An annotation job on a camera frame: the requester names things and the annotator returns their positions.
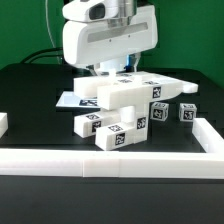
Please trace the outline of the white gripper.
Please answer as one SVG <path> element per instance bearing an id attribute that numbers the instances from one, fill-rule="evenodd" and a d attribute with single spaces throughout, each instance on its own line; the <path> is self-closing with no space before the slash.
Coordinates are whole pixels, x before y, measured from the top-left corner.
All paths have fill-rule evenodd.
<path id="1" fill-rule="evenodd" d="M 100 76 L 95 64 L 127 56 L 127 72 L 136 72 L 140 52 L 158 42 L 154 5 L 134 0 L 72 0 L 62 9 L 65 61 Z"/>

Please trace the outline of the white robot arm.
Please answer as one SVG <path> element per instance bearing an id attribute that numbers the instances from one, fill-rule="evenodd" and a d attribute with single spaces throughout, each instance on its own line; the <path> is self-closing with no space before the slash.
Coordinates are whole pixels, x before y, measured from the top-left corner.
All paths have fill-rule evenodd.
<path id="1" fill-rule="evenodd" d="M 158 42 L 153 5 L 135 0 L 72 0 L 62 9 L 65 61 L 100 75 L 125 69 L 127 58 L 153 49 Z"/>

